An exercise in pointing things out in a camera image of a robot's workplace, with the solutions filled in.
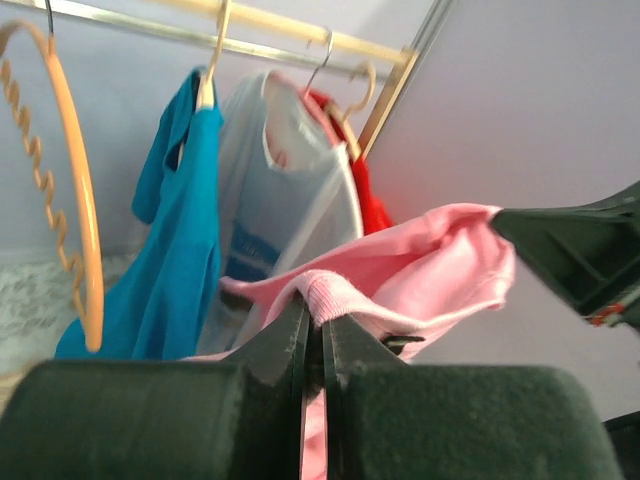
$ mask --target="wall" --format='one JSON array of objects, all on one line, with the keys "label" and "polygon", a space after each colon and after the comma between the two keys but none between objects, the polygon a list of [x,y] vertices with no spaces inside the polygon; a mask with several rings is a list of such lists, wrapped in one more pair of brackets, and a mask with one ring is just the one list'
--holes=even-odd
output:
[{"label": "wall", "polygon": [[[639,21],[633,0],[456,2],[370,158],[391,213],[580,205],[640,179]],[[603,418],[640,407],[638,337],[587,326],[522,265],[504,310],[422,360],[561,366]]]},{"label": "wall", "polygon": [[[182,14],[152,2],[94,0],[90,5],[136,15],[170,25],[215,33],[211,19]],[[299,2],[296,0],[250,0],[245,4],[265,8],[317,25],[328,25],[343,33],[401,48],[411,43],[430,1],[404,0],[396,8],[392,0]],[[43,12],[0,3],[0,21],[21,17],[43,29]],[[75,99],[89,155],[105,253],[130,250],[144,231],[130,214],[135,184],[153,139],[163,108],[184,77],[196,65],[206,64],[211,50],[78,23],[55,19],[58,54]],[[251,31],[232,24],[228,36],[248,42],[305,52],[303,43],[272,34]],[[309,52],[323,58],[325,49]],[[33,107],[33,132],[42,137],[43,168],[56,174],[54,205],[68,212],[70,246],[79,246],[75,197],[62,129],[42,61],[26,35],[13,38],[8,48],[14,78],[20,82],[23,102]],[[332,58],[350,57],[336,54]],[[223,54],[216,70],[221,96],[243,75],[272,65],[254,58]],[[304,85],[309,70],[280,67]],[[342,105],[360,98],[365,85],[349,84],[345,77],[320,73],[315,86],[336,97]],[[55,258],[54,235],[43,212],[43,198],[33,186],[18,130],[9,110],[0,102],[0,145],[4,172],[0,176],[0,263]],[[366,113],[354,117],[354,128],[364,124]]]}]

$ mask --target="teal shirt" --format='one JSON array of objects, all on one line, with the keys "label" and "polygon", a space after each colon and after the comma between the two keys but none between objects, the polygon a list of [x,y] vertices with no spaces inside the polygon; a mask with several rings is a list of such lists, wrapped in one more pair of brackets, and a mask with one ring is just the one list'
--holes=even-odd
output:
[{"label": "teal shirt", "polygon": [[[151,225],[138,257],[105,296],[101,350],[87,352],[76,319],[57,358],[173,360],[194,355],[220,276],[218,107],[195,111],[194,70],[165,109],[133,213]],[[178,166],[180,144],[184,151]]]}]

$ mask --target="red garment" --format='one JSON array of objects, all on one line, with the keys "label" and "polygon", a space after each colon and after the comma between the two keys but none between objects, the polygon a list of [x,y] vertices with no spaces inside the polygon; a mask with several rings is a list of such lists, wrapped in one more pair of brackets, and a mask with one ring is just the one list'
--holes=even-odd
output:
[{"label": "red garment", "polygon": [[[309,96],[318,104],[318,106],[324,110],[325,106],[331,101],[327,95],[322,92],[311,90]],[[333,118],[331,120],[331,126],[338,135],[338,138],[343,142],[346,141],[346,136],[342,131],[340,124]],[[387,213],[387,209],[382,201],[376,197],[371,191],[371,183],[369,181],[369,168],[367,167],[366,158],[364,154],[360,158],[351,159],[351,174],[356,184],[356,190],[358,191],[358,200],[360,202],[360,211],[362,212],[362,226],[364,234],[369,235],[371,233],[379,232],[385,228],[393,227],[393,222]]]}]

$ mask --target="wooden hanger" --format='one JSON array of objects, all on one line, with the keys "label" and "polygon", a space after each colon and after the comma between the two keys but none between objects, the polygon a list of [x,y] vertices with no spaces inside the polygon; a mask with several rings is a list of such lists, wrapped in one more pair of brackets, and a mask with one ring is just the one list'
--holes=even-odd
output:
[{"label": "wooden hanger", "polygon": [[87,284],[87,307],[82,303],[82,296],[79,288],[85,274],[80,253],[75,253],[67,257],[64,251],[64,240],[67,235],[67,218],[62,210],[53,212],[51,203],[55,192],[53,173],[48,171],[44,175],[40,171],[40,161],[42,159],[42,146],[40,138],[29,136],[31,127],[31,112],[25,107],[19,106],[20,86],[15,80],[11,80],[11,65],[8,60],[3,60],[0,68],[0,81],[4,88],[4,94],[11,106],[13,119],[22,132],[22,142],[27,155],[33,159],[33,176],[37,187],[46,192],[45,212],[49,227],[58,231],[57,250],[60,261],[65,271],[71,273],[75,270],[73,280],[73,303],[82,321],[82,326],[86,337],[86,346],[89,351],[95,352],[100,349],[102,343],[102,322],[104,314],[104,285],[102,276],[102,257],[100,254],[100,235],[98,233],[98,221],[96,218],[95,202],[93,199],[93,188],[91,185],[91,175],[87,163],[87,154],[82,139],[82,132],[78,123],[78,116],[73,104],[73,98],[69,91],[64,71],[58,60],[53,37],[53,18],[49,0],[46,1],[47,12],[49,14],[49,38],[47,39],[38,28],[26,21],[13,20],[6,22],[0,27],[0,59],[3,58],[9,40],[18,31],[26,31],[32,38],[45,67],[49,74],[49,80],[53,87],[53,92],[58,104],[60,120],[64,129],[69,158],[71,160],[71,171],[78,202],[78,216],[80,220],[80,234],[82,237],[82,250],[86,262],[86,284]]},{"label": "wooden hanger", "polygon": [[227,36],[227,28],[229,27],[229,19],[231,18],[231,0],[223,0],[222,7],[218,12],[218,39],[216,40],[216,48],[209,62],[209,69],[206,75],[200,77],[200,85],[198,87],[198,97],[196,99],[196,110],[201,108],[213,108],[216,103],[213,88],[213,72],[218,63],[218,58],[222,53],[224,39]]},{"label": "wooden hanger", "polygon": [[349,80],[353,80],[356,75],[359,73],[366,73],[369,78],[369,85],[367,86],[367,94],[365,97],[351,104],[347,107],[344,113],[340,111],[335,102],[329,102],[325,106],[325,113],[340,125],[342,132],[344,133],[345,139],[347,141],[347,150],[349,152],[349,157],[351,161],[356,162],[362,155],[362,148],[360,148],[360,144],[358,143],[358,137],[356,137],[351,125],[349,125],[349,116],[352,113],[359,112],[363,110],[367,104],[371,101],[373,97],[373,92],[376,88],[376,69],[373,66],[373,63],[370,61],[364,61],[360,63],[354,72],[349,76]]}]

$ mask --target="hanging clothes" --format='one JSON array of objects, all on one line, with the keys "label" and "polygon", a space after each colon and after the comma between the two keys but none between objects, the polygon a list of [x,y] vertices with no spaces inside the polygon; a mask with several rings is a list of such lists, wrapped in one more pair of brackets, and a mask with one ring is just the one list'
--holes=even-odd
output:
[{"label": "hanging clothes", "polygon": [[223,124],[217,106],[195,110],[199,81],[194,70],[160,119],[132,202],[133,213],[151,231],[105,296],[102,349],[87,352],[75,320],[56,357],[172,360],[194,354],[220,272],[218,132]]},{"label": "hanging clothes", "polygon": [[[243,79],[222,106],[220,245],[222,271],[244,281],[286,272],[362,237],[349,159],[319,108],[275,72]],[[214,301],[198,347],[228,350],[252,336],[248,305]]]},{"label": "hanging clothes", "polygon": [[[332,101],[331,97],[317,90],[309,91],[309,97],[322,109]],[[337,134],[338,138],[346,141],[346,135],[342,131],[340,124],[331,118],[331,127]],[[364,234],[370,235],[380,230],[393,226],[393,221],[387,212],[384,203],[376,197],[371,191],[371,182],[369,180],[369,169],[364,153],[360,158],[352,158],[350,163],[351,174],[358,191],[358,200],[362,213],[362,224]]]},{"label": "hanging clothes", "polygon": [[[399,357],[410,361],[463,318],[504,304],[515,252],[489,224],[499,210],[447,205],[338,247],[285,275],[255,283],[223,278],[221,287],[261,305],[262,328],[300,292],[317,325],[351,314],[381,341],[409,337]],[[193,360],[215,361],[228,353]],[[321,393],[307,407],[303,480],[326,479],[324,402]]]}]

